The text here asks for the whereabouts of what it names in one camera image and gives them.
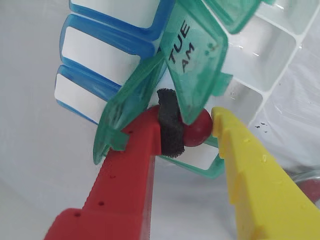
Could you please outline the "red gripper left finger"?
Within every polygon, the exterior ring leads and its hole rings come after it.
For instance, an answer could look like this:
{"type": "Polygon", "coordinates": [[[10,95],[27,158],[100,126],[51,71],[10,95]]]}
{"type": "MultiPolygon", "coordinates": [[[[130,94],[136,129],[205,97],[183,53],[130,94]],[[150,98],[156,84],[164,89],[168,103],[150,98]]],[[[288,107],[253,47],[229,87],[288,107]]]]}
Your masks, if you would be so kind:
{"type": "Polygon", "coordinates": [[[155,157],[184,150],[184,127],[176,92],[157,91],[158,104],[122,133],[124,150],[110,150],[82,208],[61,212],[47,240],[147,240],[150,237],[155,157]]]}

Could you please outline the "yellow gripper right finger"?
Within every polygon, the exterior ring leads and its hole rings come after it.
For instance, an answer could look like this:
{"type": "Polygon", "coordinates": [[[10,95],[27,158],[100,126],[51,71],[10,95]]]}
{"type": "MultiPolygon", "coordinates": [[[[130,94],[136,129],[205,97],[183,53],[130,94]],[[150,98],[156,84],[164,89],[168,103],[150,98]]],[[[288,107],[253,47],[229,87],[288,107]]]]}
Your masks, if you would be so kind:
{"type": "Polygon", "coordinates": [[[224,160],[239,240],[317,240],[320,211],[231,111],[214,107],[212,134],[224,160]]]}

